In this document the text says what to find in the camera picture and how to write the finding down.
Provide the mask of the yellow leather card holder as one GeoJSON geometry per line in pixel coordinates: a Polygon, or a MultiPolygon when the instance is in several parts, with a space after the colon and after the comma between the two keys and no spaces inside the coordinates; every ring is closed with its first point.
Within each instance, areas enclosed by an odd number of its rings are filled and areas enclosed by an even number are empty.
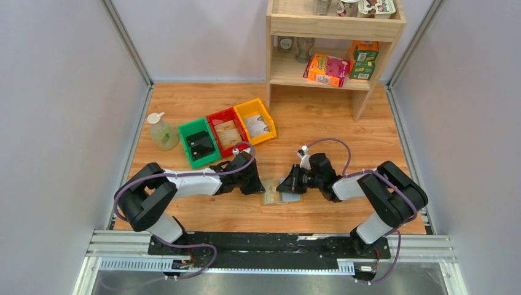
{"type": "Polygon", "coordinates": [[[298,203],[302,202],[302,196],[295,193],[278,192],[276,187],[282,183],[284,179],[268,179],[261,181],[265,192],[260,198],[260,204],[262,206],[270,205],[282,205],[287,203],[298,203]]]}

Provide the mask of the beige cards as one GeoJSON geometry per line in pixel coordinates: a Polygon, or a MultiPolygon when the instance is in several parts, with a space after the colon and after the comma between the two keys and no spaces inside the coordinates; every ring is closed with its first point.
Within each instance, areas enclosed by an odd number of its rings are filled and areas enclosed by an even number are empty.
{"type": "Polygon", "coordinates": [[[232,148],[241,141],[238,128],[232,120],[217,124],[214,129],[223,149],[232,148]]]}

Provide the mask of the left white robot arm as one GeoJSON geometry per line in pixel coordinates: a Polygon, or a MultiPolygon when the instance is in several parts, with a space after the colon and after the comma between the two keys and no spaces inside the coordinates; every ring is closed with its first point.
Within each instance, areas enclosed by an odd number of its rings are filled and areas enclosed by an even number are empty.
{"type": "Polygon", "coordinates": [[[152,162],[116,192],[115,212],[135,232],[147,231],[161,242],[173,243],[183,235],[184,229],[166,213],[172,200],[227,194],[234,189],[244,195],[265,192],[255,157],[248,152],[240,152],[231,161],[194,171],[164,170],[152,162]]]}

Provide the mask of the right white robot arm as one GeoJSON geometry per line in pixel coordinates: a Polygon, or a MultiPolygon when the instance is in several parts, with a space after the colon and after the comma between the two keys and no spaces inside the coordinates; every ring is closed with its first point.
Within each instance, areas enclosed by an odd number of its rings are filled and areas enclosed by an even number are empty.
{"type": "Polygon", "coordinates": [[[428,204],[426,192],[392,161],[374,169],[341,176],[324,153],[306,155],[278,185],[282,193],[304,194],[318,189],[330,202],[365,196],[374,212],[350,236],[354,246],[367,248],[415,219],[428,204]]]}

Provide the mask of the white cards in yellow bin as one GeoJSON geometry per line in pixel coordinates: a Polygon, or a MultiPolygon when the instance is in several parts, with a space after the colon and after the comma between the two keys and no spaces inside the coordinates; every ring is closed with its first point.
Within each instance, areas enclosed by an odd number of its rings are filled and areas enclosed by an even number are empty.
{"type": "Polygon", "coordinates": [[[250,138],[268,134],[270,129],[260,114],[256,114],[243,119],[245,127],[249,133],[250,138]]]}

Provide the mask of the yellow plastic bin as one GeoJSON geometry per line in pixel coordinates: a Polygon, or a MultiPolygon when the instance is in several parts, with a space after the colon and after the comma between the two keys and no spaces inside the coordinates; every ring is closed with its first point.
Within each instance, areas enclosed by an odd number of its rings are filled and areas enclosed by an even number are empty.
{"type": "Polygon", "coordinates": [[[276,127],[260,98],[233,107],[243,125],[248,141],[257,145],[277,137],[276,127]]]}

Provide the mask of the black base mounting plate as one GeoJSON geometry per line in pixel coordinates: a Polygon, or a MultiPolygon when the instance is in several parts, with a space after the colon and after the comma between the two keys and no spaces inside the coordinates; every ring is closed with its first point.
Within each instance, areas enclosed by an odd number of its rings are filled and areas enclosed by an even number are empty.
{"type": "Polygon", "coordinates": [[[310,234],[246,233],[246,232],[194,232],[184,234],[175,242],[181,249],[165,246],[151,238],[148,253],[151,255],[188,255],[195,266],[210,261],[213,245],[217,249],[214,268],[228,269],[289,269],[332,270],[338,259],[389,259],[388,241],[379,239],[364,250],[354,246],[350,236],[313,237],[310,234]]]}

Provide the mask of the green plastic bin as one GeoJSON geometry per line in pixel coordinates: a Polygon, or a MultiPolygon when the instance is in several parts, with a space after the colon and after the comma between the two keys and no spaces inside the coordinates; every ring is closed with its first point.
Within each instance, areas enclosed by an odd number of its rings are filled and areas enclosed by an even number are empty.
{"type": "Polygon", "coordinates": [[[193,169],[220,160],[221,153],[208,121],[202,117],[178,126],[184,152],[193,169]]]}

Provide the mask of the green soap pump bottle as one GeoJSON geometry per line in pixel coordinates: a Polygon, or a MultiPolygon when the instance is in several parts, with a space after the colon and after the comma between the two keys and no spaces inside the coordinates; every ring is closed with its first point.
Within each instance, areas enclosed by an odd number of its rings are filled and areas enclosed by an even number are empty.
{"type": "Polygon", "coordinates": [[[164,112],[148,115],[147,123],[151,126],[151,138],[161,151],[169,151],[179,143],[179,135],[173,126],[163,119],[164,112]]]}

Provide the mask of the orange pink snack box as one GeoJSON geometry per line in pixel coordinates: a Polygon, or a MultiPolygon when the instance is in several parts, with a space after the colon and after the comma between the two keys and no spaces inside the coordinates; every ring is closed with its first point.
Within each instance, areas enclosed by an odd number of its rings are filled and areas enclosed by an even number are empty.
{"type": "Polygon", "coordinates": [[[314,54],[305,68],[303,78],[325,85],[342,88],[350,61],[323,53],[314,54]]]}

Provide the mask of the wooden shelf unit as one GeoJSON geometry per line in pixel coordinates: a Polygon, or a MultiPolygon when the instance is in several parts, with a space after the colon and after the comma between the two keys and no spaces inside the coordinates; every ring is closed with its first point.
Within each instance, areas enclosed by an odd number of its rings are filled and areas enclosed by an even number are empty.
{"type": "Polygon", "coordinates": [[[274,85],[346,90],[359,120],[406,24],[402,1],[269,1],[266,104],[274,85]]]}

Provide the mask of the clear glass cup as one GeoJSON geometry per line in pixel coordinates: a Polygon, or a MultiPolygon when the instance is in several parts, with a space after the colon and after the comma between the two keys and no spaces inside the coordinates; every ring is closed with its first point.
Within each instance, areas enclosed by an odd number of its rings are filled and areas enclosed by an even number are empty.
{"type": "Polygon", "coordinates": [[[312,37],[296,38],[296,61],[308,63],[311,59],[311,50],[314,47],[315,39],[312,37]]]}

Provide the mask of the white printed cup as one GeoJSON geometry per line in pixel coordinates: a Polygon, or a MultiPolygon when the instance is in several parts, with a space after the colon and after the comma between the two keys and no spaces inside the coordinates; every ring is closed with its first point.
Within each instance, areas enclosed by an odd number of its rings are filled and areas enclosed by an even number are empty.
{"type": "Polygon", "coordinates": [[[358,0],[337,0],[336,14],[339,17],[353,17],[358,9],[358,0]]]}

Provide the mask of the white food tub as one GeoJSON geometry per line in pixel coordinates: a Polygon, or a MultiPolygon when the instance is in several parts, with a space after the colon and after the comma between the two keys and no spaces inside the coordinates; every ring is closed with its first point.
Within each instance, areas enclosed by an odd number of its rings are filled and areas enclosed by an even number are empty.
{"type": "Polygon", "coordinates": [[[393,0],[360,0],[356,16],[390,19],[395,12],[396,7],[393,0]]]}

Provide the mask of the aluminium frame rail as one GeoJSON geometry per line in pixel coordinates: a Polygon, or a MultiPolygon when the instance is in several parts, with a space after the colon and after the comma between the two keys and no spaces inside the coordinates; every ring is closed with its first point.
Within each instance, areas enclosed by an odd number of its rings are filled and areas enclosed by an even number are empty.
{"type": "Polygon", "coordinates": [[[145,232],[96,230],[74,294],[90,294],[101,270],[180,273],[204,267],[207,273],[349,277],[365,267],[383,271],[386,263],[432,264],[449,294],[467,292],[446,235],[390,236],[361,254],[347,234],[191,232],[182,243],[177,249],[145,232]]]}

